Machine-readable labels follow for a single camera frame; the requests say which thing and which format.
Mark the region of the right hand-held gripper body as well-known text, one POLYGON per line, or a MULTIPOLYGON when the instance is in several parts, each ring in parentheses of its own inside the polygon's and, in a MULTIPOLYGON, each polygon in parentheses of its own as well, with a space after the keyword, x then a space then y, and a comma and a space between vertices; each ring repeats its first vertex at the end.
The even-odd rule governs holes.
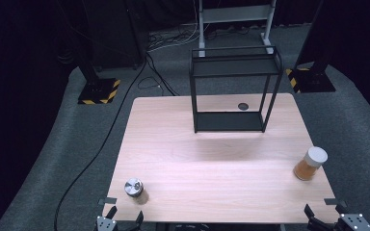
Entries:
POLYGON ((363 214, 340 214, 337 222, 327 224, 316 217, 311 218, 312 231, 370 231, 370 223, 363 214))

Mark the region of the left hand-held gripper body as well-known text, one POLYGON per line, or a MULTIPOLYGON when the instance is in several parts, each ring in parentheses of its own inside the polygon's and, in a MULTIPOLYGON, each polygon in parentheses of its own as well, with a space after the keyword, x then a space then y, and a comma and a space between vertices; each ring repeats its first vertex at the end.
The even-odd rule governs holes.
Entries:
POLYGON ((98 217, 94 231, 140 231, 142 220, 137 218, 131 227, 125 229, 119 229, 119 226, 115 220, 105 217, 98 217))

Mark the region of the silver lid spice jar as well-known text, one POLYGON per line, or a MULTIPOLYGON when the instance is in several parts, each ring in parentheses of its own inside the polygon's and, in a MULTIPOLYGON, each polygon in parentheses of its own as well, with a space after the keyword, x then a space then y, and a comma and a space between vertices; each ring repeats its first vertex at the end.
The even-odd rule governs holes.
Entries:
POLYGON ((148 193, 139 178, 128 179, 124 184, 124 191, 137 204, 144 205, 148 202, 148 193))

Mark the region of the white lid orange spice jar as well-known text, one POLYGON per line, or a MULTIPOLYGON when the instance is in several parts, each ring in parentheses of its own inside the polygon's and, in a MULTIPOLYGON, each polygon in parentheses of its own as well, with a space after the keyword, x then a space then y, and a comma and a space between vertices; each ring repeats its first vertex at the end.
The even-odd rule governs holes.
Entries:
POLYGON ((328 153, 321 147, 310 147, 304 157, 295 165, 293 172, 295 175, 304 181, 311 180, 316 171, 328 159, 328 153))

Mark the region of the black stand with striped base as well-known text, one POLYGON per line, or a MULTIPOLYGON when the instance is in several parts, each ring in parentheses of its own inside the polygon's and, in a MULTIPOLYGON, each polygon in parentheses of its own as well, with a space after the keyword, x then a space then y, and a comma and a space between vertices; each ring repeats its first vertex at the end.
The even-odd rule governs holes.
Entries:
POLYGON ((286 70, 295 93, 334 92, 326 74, 340 41, 339 3, 321 0, 295 65, 286 70))
POLYGON ((76 39, 73 45, 76 61, 86 79, 86 84, 78 97, 78 103, 86 105, 111 103, 117 94, 120 80, 100 79, 79 40, 76 39))

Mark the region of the black metal two-tier rack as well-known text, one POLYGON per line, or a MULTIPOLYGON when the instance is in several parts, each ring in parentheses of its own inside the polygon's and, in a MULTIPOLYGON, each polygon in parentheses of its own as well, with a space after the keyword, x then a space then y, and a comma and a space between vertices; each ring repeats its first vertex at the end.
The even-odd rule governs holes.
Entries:
POLYGON ((274 45, 268 54, 265 45, 205 48, 205 56, 198 49, 190 54, 189 81, 194 131, 236 132, 266 131, 282 77, 283 60, 274 45), (264 90, 256 111, 200 111, 198 109, 197 79, 224 77, 265 77, 264 90))

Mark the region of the grey metal stand frame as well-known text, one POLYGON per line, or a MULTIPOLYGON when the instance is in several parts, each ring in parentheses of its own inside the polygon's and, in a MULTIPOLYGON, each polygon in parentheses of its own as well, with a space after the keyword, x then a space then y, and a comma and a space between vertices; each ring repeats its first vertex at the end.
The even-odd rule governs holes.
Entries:
POLYGON ((271 42, 269 36, 276 10, 276 4, 277 0, 270 0, 270 2, 265 5, 205 9, 203 7, 203 0, 198 0, 198 55, 200 57, 205 56, 205 24, 259 20, 266 21, 265 31, 261 33, 260 36, 263 44, 266 46, 267 53, 272 54, 273 49, 270 48, 271 42))

